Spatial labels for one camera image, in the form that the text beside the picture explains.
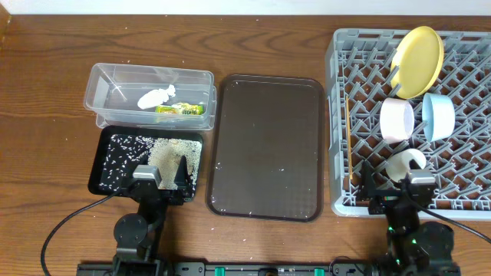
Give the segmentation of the white paper cup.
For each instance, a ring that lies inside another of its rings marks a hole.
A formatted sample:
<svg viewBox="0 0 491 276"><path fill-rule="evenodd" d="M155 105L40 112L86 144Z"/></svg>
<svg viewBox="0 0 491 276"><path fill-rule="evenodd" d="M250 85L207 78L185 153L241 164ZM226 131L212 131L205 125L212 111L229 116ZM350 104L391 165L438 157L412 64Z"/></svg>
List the white paper cup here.
<svg viewBox="0 0 491 276"><path fill-rule="evenodd" d="M411 161L415 161L422 169L427 164L427 159L421 151L418 149L406 149L394 154L387 160L385 171L388 177L394 182L401 181L410 170Z"/></svg>

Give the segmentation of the leftover rice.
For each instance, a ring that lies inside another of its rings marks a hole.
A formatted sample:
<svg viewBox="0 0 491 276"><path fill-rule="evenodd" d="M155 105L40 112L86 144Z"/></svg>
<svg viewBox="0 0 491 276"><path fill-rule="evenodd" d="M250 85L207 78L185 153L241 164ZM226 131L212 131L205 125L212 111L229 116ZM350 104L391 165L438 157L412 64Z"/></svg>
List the leftover rice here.
<svg viewBox="0 0 491 276"><path fill-rule="evenodd" d="M102 160L102 174L97 188L114 192L125 176L130 176L139 165L158 168L161 175L159 189L176 189L174 178L182 156L186 157L191 186L196 188L203 145L199 141L153 138L114 134L109 139L106 156Z"/></svg>

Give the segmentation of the yellow green snack wrapper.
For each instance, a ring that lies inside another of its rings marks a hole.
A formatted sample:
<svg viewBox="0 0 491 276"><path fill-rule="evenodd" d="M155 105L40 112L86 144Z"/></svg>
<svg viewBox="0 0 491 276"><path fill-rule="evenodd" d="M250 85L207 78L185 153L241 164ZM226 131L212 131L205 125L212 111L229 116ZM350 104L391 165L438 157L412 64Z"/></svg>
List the yellow green snack wrapper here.
<svg viewBox="0 0 491 276"><path fill-rule="evenodd" d="M173 105L159 105L156 107L157 113L178 114L178 115L202 115L205 108L200 104L175 103Z"/></svg>

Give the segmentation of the white napkin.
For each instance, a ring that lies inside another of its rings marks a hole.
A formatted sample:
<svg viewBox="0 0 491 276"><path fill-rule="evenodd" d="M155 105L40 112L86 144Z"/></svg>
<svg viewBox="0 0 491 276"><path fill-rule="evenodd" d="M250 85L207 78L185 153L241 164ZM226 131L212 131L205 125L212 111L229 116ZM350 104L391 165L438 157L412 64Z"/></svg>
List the white napkin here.
<svg viewBox="0 0 491 276"><path fill-rule="evenodd" d="M167 89L159 88L144 94L137 102L141 110L157 107L176 96L176 88L171 84Z"/></svg>

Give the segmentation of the wooden chopstick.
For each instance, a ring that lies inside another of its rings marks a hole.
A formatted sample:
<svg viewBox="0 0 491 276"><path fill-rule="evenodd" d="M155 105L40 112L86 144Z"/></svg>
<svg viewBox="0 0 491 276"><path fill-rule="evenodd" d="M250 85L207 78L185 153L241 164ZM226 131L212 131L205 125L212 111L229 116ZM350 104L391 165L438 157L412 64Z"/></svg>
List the wooden chopstick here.
<svg viewBox="0 0 491 276"><path fill-rule="evenodd" d="M345 96L345 120L347 131L347 151L348 151L348 173L350 181L353 179L352 153L351 153L351 117L349 107L349 96Z"/></svg>

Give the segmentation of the light blue bowl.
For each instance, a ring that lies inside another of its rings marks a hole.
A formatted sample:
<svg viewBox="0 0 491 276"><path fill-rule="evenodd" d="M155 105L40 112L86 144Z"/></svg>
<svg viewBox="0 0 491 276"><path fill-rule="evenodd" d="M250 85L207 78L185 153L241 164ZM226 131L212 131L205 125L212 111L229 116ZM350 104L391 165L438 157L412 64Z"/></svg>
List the light blue bowl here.
<svg viewBox="0 0 491 276"><path fill-rule="evenodd" d="M424 94L422 105L423 128L428 142L449 138L455 127L455 110L452 100L441 94Z"/></svg>

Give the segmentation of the yellow plate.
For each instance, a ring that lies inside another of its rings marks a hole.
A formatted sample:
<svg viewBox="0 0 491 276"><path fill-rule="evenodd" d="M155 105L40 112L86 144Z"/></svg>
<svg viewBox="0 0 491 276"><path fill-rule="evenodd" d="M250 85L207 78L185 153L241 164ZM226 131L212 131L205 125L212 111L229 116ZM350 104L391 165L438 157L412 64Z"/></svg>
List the yellow plate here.
<svg viewBox="0 0 491 276"><path fill-rule="evenodd" d="M400 86L396 95L410 99L426 93L440 74L443 59L443 41L432 28L420 26L407 33L390 65L394 73L390 85Z"/></svg>

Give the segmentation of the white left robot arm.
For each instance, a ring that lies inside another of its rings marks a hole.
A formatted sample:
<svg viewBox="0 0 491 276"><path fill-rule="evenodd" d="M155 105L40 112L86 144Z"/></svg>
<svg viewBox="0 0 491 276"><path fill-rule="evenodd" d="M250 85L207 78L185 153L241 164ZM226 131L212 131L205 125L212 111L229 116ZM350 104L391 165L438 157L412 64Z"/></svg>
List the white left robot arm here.
<svg viewBox="0 0 491 276"><path fill-rule="evenodd" d="M174 182L176 189L159 189L160 171L156 166L138 165L121 185L122 194L139 204L136 213L121 217L114 226L117 250L111 275L166 275L166 261L157 255L166 210L182 205L193 191L185 156L180 157Z"/></svg>

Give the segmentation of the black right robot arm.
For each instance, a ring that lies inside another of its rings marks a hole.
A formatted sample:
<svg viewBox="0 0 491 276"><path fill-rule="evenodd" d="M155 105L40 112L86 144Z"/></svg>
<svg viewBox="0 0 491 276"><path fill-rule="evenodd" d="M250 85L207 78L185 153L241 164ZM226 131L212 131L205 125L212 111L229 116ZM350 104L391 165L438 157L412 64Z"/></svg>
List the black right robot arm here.
<svg viewBox="0 0 491 276"><path fill-rule="evenodd" d="M364 269L365 275L460 275L452 259L454 231L448 225L422 223L419 213L430 204L436 180L427 169L411 169L398 190L375 186L370 163L362 163L358 199L369 201L371 215L387 219L386 255Z"/></svg>

